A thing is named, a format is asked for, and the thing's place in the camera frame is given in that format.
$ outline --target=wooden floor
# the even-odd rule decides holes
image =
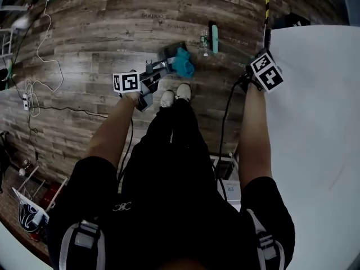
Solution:
[[[270,25],[275,17],[290,11],[314,24],[346,24],[338,3],[332,0],[270,3]],[[155,61],[161,47],[185,41],[196,68],[193,80],[168,76],[161,81],[154,105],[134,115],[132,146],[146,133],[164,90],[175,90],[187,82],[191,84],[192,106],[202,135],[210,152],[217,152],[231,86],[244,72],[249,57],[262,46],[264,5],[265,0],[53,0],[46,9],[53,24],[39,54],[47,60],[59,60],[65,80],[56,92],[39,84],[34,86],[34,92],[42,106],[108,113],[119,99],[112,89],[112,73],[144,71],[145,61]],[[44,0],[40,0],[32,16],[43,7]],[[5,26],[14,19],[8,17]],[[218,25],[220,52],[203,57],[199,54],[200,32],[209,20]],[[21,94],[26,78],[39,79],[54,88],[61,80],[55,62],[45,64],[36,56],[48,24],[48,17],[42,15],[21,46],[14,77]],[[233,151],[237,145],[244,100],[237,89],[226,122],[225,152]],[[19,156],[34,161],[34,150],[28,143],[29,115],[14,87],[0,93],[0,107],[0,129],[10,132]],[[55,180],[71,175],[102,121],[70,110],[41,110],[39,116],[31,118],[30,126],[38,130],[31,135],[31,141],[39,152],[41,173]]]

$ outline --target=blue towel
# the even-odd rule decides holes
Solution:
[[[189,58],[190,53],[179,47],[172,67],[181,77],[191,78],[194,75],[195,68],[193,64],[190,63]]]

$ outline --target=white sneaker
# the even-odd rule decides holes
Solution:
[[[190,101],[191,99],[191,88],[188,84],[180,84],[178,89],[176,90],[176,99],[185,99],[186,101]]]
[[[161,99],[160,99],[160,107],[169,108],[173,106],[175,100],[175,94],[171,90],[166,90]]]

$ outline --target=bottle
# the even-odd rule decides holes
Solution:
[[[210,54],[210,37],[209,37],[209,29],[203,29],[201,31],[200,37],[200,47],[202,48],[202,53],[205,57]]]

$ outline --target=logo on shirt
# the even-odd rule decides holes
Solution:
[[[121,203],[118,205],[115,205],[115,208],[113,208],[113,211],[123,211],[123,210],[130,210],[131,209],[131,202],[127,203]]]

